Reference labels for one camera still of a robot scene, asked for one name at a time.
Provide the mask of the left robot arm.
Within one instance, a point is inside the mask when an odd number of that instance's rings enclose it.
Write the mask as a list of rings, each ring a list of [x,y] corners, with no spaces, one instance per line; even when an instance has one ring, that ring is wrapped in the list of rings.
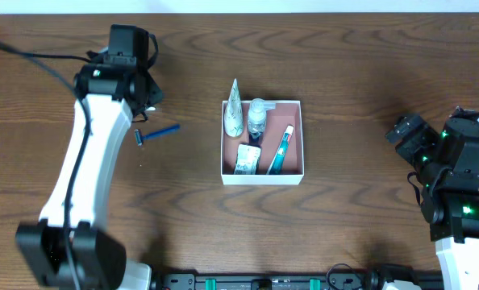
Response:
[[[19,224],[16,243],[38,284],[59,289],[149,289],[152,269],[127,257],[106,233],[116,160],[138,115],[162,100],[149,73],[156,38],[114,24],[105,51],[69,85],[76,97],[73,132],[58,181],[37,223]]]

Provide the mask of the green white soap box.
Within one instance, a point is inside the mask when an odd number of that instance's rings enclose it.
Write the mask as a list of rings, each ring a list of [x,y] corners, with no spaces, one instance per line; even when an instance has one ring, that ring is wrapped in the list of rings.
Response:
[[[234,175],[256,175],[261,148],[247,144],[238,146]]]

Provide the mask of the white cosmetic tube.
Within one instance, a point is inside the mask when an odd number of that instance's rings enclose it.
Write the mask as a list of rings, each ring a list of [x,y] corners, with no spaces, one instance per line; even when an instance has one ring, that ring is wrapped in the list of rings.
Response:
[[[243,134],[244,130],[244,116],[243,107],[240,99],[240,91],[238,82],[233,80],[231,92],[227,101],[227,106],[223,117],[225,133],[236,138]]]

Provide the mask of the teal white toothpaste tube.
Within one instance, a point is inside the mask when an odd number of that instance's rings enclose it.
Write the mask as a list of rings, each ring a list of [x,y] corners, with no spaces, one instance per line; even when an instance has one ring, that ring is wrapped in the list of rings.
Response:
[[[293,132],[294,132],[294,127],[292,125],[288,125],[281,137],[281,141],[276,150],[273,161],[269,166],[269,169],[267,171],[268,175],[278,175],[281,173],[283,163],[285,160],[285,155],[288,150]]]

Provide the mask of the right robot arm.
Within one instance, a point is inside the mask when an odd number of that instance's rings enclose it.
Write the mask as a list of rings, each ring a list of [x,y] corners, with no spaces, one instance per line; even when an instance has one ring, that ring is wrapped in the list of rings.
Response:
[[[456,107],[440,131],[406,114],[385,138],[414,169],[444,288],[479,289],[479,111]]]

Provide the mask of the blue disposable razor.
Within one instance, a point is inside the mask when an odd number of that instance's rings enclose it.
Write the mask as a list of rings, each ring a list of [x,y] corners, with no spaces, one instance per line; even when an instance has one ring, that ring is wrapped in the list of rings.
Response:
[[[154,131],[146,135],[143,135],[139,129],[135,129],[134,131],[135,141],[139,147],[142,147],[146,140],[155,139],[163,135],[171,134],[173,132],[178,131],[179,129],[180,129],[180,125],[176,124],[161,130]]]

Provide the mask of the white pink-lined cardboard box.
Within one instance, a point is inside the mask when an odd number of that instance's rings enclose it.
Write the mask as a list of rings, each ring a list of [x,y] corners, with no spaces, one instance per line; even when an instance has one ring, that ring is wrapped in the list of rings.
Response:
[[[269,175],[269,166],[279,148],[281,138],[288,126],[294,128],[286,150],[281,172]],[[267,126],[260,144],[260,161],[255,175],[234,173],[237,151],[240,144],[248,143],[248,129],[242,135],[231,137],[221,132],[220,170],[225,185],[298,185],[305,173],[304,142],[302,133],[301,103],[279,100],[276,108],[267,112]]]

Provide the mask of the clear pump bottle blue liquid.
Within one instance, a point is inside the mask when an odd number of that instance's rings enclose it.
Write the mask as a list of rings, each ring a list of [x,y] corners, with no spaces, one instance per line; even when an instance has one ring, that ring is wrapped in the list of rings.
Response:
[[[267,126],[267,112],[274,110],[277,104],[255,98],[248,109],[248,141],[253,146],[260,146]]]

